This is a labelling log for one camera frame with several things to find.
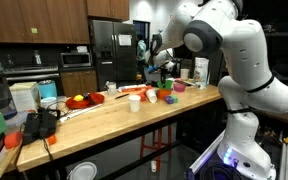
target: floor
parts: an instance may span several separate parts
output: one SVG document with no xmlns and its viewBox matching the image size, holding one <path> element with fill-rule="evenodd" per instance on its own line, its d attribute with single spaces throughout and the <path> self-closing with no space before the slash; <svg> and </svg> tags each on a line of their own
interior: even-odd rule
<svg viewBox="0 0 288 180">
<path fill-rule="evenodd" d="M 160 74 L 146 74 L 147 82 L 159 81 Z M 176 124 L 172 125 L 172 140 L 175 140 Z M 152 133 L 146 135 L 146 144 L 149 145 L 152 139 Z M 167 142 L 167 129 L 163 129 L 163 142 Z M 98 168 L 96 179 L 104 177 L 123 166 L 134 162 L 140 157 L 141 138 L 134 139 L 125 144 L 92 156 L 85 161 L 93 162 Z M 151 150 L 145 149 L 144 153 L 149 154 Z M 184 172 L 199 157 L 199 154 L 180 145 L 171 150 L 171 156 L 164 153 L 161 156 L 161 169 L 158 172 L 151 171 L 150 162 L 120 176 L 118 180 L 178 180 L 184 178 Z M 67 167 L 68 173 L 79 163 Z"/>
</svg>

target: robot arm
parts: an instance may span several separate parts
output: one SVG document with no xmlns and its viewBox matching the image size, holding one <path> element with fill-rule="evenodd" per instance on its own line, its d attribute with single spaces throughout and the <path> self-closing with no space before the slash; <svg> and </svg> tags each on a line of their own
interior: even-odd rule
<svg viewBox="0 0 288 180">
<path fill-rule="evenodd" d="M 258 119 L 249 107 L 287 112 L 288 86 L 273 77 L 268 67 L 261 25 L 236 20 L 242 7 L 242 0 L 211 0 L 201 8 L 180 6 L 167 29 L 153 38 L 146 57 L 152 65 L 159 52 L 183 43 L 201 56 L 222 50 L 229 76 L 221 79 L 218 88 L 229 114 L 217 153 L 226 164 L 240 162 L 236 168 L 251 179 L 274 179 L 270 157 L 254 141 Z"/>
</svg>

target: stool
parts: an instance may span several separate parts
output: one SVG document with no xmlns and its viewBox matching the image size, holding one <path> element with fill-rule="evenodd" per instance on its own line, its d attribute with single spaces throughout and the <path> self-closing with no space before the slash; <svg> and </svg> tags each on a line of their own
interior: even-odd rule
<svg viewBox="0 0 288 180">
<path fill-rule="evenodd" d="M 141 149 L 140 149 L 140 158 L 143 158 L 144 154 L 144 148 L 152 149 L 152 150 L 159 150 L 162 148 L 162 146 L 168 146 L 172 144 L 172 126 L 168 125 L 168 134 L 167 134 L 167 143 L 162 142 L 162 128 L 158 129 L 158 137 L 157 141 L 155 140 L 155 131 L 153 131 L 153 137 L 152 137 L 152 145 L 148 146 L 145 145 L 145 135 L 141 138 Z M 159 171 L 161 167 L 161 157 L 158 156 L 156 160 L 156 170 Z"/>
</svg>

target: wooden countertop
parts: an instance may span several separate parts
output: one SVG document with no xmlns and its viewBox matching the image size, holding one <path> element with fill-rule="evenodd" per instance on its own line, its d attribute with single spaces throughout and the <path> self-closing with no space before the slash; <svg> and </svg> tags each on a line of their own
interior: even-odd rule
<svg viewBox="0 0 288 180">
<path fill-rule="evenodd" d="M 217 87 L 209 85 L 205 90 L 187 87 L 185 92 L 172 93 L 178 97 L 176 104 L 168 105 L 162 100 L 150 103 L 146 100 L 141 102 L 140 111 L 134 113 L 130 111 L 128 97 L 114 99 L 125 93 L 111 96 L 104 92 L 102 94 L 105 101 L 99 108 L 58 123 L 57 142 L 49 147 L 54 159 L 221 99 Z M 22 147 L 17 169 L 23 172 L 47 162 L 49 157 L 43 141 L 37 140 Z"/>
</svg>

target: stainless steel refrigerator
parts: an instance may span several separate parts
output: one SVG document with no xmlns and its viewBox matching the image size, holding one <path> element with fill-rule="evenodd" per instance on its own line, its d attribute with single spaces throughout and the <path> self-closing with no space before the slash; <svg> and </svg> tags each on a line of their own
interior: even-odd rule
<svg viewBox="0 0 288 180">
<path fill-rule="evenodd" d="M 90 38 L 100 91 L 106 81 L 136 81 L 136 31 L 133 24 L 91 20 Z"/>
</svg>

